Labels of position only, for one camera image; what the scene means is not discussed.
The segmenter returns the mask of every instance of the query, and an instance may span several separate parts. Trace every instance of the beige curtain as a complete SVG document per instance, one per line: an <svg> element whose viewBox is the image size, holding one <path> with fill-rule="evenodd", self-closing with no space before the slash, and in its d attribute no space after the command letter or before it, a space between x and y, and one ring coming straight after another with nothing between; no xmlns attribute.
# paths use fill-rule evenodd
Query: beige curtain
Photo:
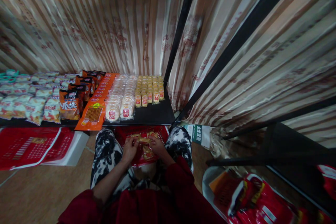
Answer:
<svg viewBox="0 0 336 224"><path fill-rule="evenodd" d="M281 0L197 101L187 121L221 126L229 133L334 96L335 6L335 0ZM204 76L203 71L192 91ZM288 125L316 141L335 142L335 109L315 114L321 117L307 115Z"/></svg>
<svg viewBox="0 0 336 224"><path fill-rule="evenodd" d="M0 0L0 70L164 75L182 2ZM175 109L183 108L257 2L193 0L169 79ZM187 122L231 132L333 95L334 6L335 0L281 0ZM324 117L331 124L333 112ZM312 123L291 122L306 132L317 130L310 131ZM320 125L332 130L323 120Z"/></svg>

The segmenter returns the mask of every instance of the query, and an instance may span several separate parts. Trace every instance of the leg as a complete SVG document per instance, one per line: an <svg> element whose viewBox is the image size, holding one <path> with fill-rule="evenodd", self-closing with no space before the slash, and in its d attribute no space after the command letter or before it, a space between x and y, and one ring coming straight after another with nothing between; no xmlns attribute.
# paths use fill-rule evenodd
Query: leg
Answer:
<svg viewBox="0 0 336 224"><path fill-rule="evenodd" d="M97 134L96 153L94 156L91 173L91 189L121 161L123 156L123 150L117 142L112 130L103 129ZM118 195L130 187L133 178L133 170L129 169L126 175L120 179L113 195Z"/></svg>

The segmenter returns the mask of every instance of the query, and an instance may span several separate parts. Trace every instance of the floor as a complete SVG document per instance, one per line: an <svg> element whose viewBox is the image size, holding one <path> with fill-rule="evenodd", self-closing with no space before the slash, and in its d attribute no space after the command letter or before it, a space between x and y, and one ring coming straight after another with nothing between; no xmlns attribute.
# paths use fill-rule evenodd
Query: floor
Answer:
<svg viewBox="0 0 336 224"><path fill-rule="evenodd" d="M0 171L1 223L56 223L70 201L90 187L95 135L90 138L76 167L40 165L15 171ZM202 177L211 159L209 151L192 144L194 177L202 192Z"/></svg>

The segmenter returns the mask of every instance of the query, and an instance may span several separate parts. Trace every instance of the patterned pants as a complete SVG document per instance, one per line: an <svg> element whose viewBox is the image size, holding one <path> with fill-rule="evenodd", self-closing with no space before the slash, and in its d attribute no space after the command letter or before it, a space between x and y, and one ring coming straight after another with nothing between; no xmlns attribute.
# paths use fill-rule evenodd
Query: patterned pants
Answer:
<svg viewBox="0 0 336 224"><path fill-rule="evenodd" d="M176 127L170 133L165 148L176 161L181 155L187 161L190 170L193 172L193 161L191 159L191 137L182 127ZM94 155L91 173L91 189L98 184L120 161L123 150L110 129L101 130L96 137L96 153ZM169 191L164 180L166 167L159 160L156 163L156 174L152 181L137 180L133 168L129 168L120 179L110 201L118 198L124 190L154 189Z"/></svg>

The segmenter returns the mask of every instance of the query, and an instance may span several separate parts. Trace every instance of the red basket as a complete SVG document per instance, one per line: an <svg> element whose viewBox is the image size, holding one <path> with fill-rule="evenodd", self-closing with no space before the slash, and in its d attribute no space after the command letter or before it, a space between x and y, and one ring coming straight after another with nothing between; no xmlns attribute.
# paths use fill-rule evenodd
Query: red basket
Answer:
<svg viewBox="0 0 336 224"><path fill-rule="evenodd" d="M73 135L69 128L4 128L0 131L0 170L39 165L56 142L72 139ZM58 148L56 145L49 157L55 160L64 156L68 147Z"/></svg>
<svg viewBox="0 0 336 224"><path fill-rule="evenodd" d="M130 137L135 134L140 134L142 138L147 138L148 132L155 132L158 135L158 138L166 143L168 139L168 130L165 126L118 126L115 127L115 137L122 148L124 148L125 140L127 137ZM132 161L133 167L141 167L149 163L153 163L159 159L158 156L154 156L153 158L145 160L143 157L142 145L139 145L138 151Z"/></svg>

